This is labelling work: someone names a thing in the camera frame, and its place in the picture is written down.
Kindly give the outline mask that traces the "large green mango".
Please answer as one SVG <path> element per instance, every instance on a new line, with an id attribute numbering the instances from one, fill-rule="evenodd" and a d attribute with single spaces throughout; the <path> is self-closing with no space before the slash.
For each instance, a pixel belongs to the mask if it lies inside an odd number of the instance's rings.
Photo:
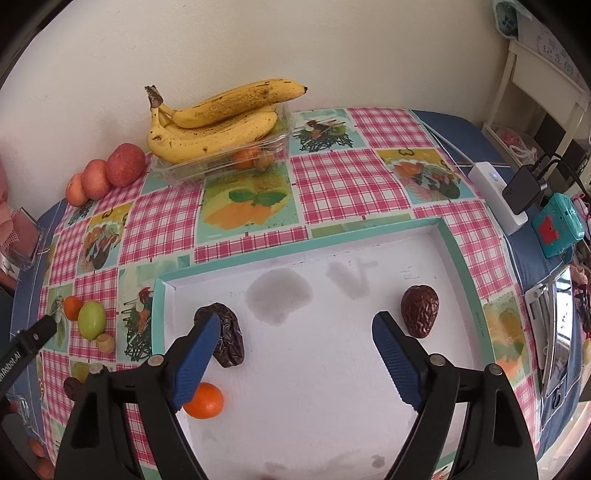
<path id="1" fill-rule="evenodd" d="M 74 361 L 70 362 L 70 373 L 71 376 L 77 379 L 82 384 L 85 383 L 88 375 L 89 375 L 89 368 L 90 364 L 81 362 L 81 361 Z"/>

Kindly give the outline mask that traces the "pink checkered fruit tablecloth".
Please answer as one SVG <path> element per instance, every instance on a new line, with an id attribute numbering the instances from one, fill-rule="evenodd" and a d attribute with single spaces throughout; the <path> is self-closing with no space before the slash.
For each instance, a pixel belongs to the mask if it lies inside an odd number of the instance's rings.
<path id="1" fill-rule="evenodd" d="M 500 228 L 484 199 L 429 126 L 430 112 L 356 108 L 301 112 L 295 131 L 231 157 L 217 180 L 171 185 L 149 171 L 80 207 L 46 212 L 48 253 L 39 309 L 56 336 L 37 363 L 47 454 L 58 454 L 72 403 L 62 384 L 89 365 L 129 367 L 151 350 L 151 301 L 160 274 L 321 235 L 440 217 L 453 233 L 489 314 L 495 357 L 515 387 L 533 438 L 540 435 L 533 337 Z"/>

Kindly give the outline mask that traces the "red apple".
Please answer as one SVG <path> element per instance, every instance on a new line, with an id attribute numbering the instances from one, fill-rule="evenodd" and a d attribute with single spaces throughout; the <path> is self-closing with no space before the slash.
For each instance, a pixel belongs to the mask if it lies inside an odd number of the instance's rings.
<path id="1" fill-rule="evenodd" d="M 145 171 L 144 152 L 136 145 L 119 145 L 106 160 L 106 175 L 110 184 L 124 188 L 136 181 Z"/>
<path id="2" fill-rule="evenodd" d="M 89 197 L 82 186 L 81 174 L 74 174 L 65 189 L 65 198 L 69 205 L 79 208 L 88 202 Z"/>
<path id="3" fill-rule="evenodd" d="M 106 161 L 91 160 L 81 173 L 81 185 L 89 199 L 97 201 L 104 198 L 112 187 L 107 178 Z"/>

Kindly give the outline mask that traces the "white power strip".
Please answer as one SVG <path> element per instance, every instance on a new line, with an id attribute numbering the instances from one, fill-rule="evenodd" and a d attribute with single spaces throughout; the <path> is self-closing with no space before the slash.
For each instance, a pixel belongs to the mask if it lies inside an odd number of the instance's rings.
<path id="1" fill-rule="evenodd" d="M 525 212 L 515 214 L 504 199 L 502 193 L 507 183 L 491 163 L 475 163 L 468 178 L 483 196 L 507 236 L 513 235 L 527 223 L 527 214 Z"/>

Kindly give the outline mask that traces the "clear plastic fruit tray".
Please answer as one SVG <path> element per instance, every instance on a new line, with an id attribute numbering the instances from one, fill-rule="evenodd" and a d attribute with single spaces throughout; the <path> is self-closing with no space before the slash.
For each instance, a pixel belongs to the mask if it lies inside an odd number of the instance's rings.
<path id="1" fill-rule="evenodd" d="M 259 147 L 254 167 L 264 170 L 288 157 L 288 137 L 293 122 L 286 103 L 238 114 L 205 127 L 176 126 L 163 111 L 151 110 L 147 135 L 150 171 L 170 185 L 236 170 L 231 154 Z"/>

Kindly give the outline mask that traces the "dark brown date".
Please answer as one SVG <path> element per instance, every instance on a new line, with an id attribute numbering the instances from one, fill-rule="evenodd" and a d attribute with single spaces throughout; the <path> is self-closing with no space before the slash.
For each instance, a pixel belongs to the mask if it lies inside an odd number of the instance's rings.
<path id="1" fill-rule="evenodd" d="M 433 329 L 439 308 L 439 296 L 431 286 L 409 287 L 401 299 L 401 314 L 409 334 L 426 338 Z"/>
<path id="2" fill-rule="evenodd" d="M 245 360 L 245 345 L 238 317 L 228 306 L 215 302 L 202 306 L 194 314 L 194 322 L 206 320 L 214 314 L 219 320 L 219 339 L 213 352 L 213 357 L 222 368 L 242 365 Z"/>
<path id="3" fill-rule="evenodd" d="M 72 402 L 77 402 L 84 394 L 85 385 L 75 377 L 67 377 L 63 382 L 63 391 Z"/>

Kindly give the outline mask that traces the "red apple right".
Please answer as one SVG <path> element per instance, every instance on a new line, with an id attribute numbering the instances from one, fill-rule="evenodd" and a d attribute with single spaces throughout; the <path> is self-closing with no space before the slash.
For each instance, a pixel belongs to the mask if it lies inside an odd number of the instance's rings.
<path id="1" fill-rule="evenodd" d="M 110 184 L 124 188 L 136 181 L 145 171 L 144 152 L 136 145 L 119 145 L 106 160 L 106 175 Z"/>

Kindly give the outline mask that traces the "yellow banana bunch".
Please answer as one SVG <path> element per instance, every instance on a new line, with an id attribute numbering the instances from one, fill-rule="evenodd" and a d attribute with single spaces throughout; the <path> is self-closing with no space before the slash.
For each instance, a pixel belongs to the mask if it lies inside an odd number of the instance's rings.
<path id="1" fill-rule="evenodd" d="M 167 106 L 154 85 L 144 90 L 151 115 L 148 149 L 167 163 L 180 164 L 263 139 L 280 121 L 276 105 L 304 96 L 308 87 L 291 79 L 260 80 L 183 109 Z"/>

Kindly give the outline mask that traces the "red apple left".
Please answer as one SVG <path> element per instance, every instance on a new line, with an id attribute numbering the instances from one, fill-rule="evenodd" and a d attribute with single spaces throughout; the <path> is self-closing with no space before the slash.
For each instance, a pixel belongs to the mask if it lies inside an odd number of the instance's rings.
<path id="1" fill-rule="evenodd" d="M 89 197 L 82 186 L 81 174 L 74 174 L 65 189 L 65 198 L 69 205 L 79 208 L 88 202 Z"/>

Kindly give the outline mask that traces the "small brown longan right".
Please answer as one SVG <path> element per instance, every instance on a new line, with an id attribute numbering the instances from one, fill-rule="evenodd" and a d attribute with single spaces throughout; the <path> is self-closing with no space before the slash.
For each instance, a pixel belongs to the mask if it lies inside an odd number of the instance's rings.
<path id="1" fill-rule="evenodd" d="M 107 333 L 102 333 L 98 335 L 94 340 L 94 344 L 96 349 L 101 354 L 110 355 L 113 354 L 115 351 L 115 340 L 111 335 Z"/>

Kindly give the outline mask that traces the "small green mango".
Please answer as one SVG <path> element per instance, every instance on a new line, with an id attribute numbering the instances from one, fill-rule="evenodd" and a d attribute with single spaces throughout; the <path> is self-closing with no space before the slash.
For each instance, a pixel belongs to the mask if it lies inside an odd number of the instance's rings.
<path id="1" fill-rule="evenodd" d="M 87 301 L 78 314 L 79 334 L 88 341 L 95 340 L 106 328 L 106 311 L 103 305 L 94 300 Z"/>

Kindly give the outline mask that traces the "white wooden shelf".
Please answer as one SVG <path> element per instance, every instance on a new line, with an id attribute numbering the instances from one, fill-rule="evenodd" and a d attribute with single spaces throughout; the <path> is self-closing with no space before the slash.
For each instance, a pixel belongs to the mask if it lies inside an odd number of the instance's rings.
<path id="1" fill-rule="evenodd" d="M 492 141 L 504 160 L 514 169 L 522 166 L 521 160 L 493 129 L 510 84 L 515 85 L 536 105 L 528 125 L 529 132 L 541 125 L 541 113 L 549 114 L 564 130 L 556 153 L 565 154 L 590 108 L 590 94 L 542 55 L 518 40 L 511 40 L 503 75 L 483 124 L 482 133 Z"/>

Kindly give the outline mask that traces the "tangerine in plastic tray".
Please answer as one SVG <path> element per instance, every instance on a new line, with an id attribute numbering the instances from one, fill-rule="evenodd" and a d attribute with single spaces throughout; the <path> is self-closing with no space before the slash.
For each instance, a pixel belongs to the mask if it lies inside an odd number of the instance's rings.
<path id="1" fill-rule="evenodd" d="M 249 170 L 254 167 L 254 161 L 259 158 L 260 148 L 249 147 L 231 154 L 231 161 L 235 169 Z"/>

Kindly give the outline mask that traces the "black power adapter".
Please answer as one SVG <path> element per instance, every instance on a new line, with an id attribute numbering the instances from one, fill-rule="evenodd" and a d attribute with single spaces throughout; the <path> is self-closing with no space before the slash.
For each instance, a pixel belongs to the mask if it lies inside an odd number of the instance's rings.
<path id="1" fill-rule="evenodd" d="M 512 213 L 519 215 L 532 206 L 538 208 L 547 187 L 547 183 L 539 180 L 529 166 L 523 165 L 503 189 L 502 196 Z"/>

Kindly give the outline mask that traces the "white tray teal rim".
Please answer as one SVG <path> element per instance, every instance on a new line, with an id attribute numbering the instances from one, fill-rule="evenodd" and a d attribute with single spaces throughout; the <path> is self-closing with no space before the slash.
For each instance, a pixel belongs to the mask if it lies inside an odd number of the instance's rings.
<path id="1" fill-rule="evenodd" d="M 401 318 L 414 285 L 440 308 L 422 340 L 458 367 L 494 359 L 474 281 L 440 218 L 370 227 L 240 254 L 160 276 L 153 349 L 186 334 L 197 309 L 228 307 L 242 330 L 236 367 L 209 362 L 221 414 L 179 423 L 211 479 L 381 479 L 416 419 L 374 343 L 375 315 Z"/>

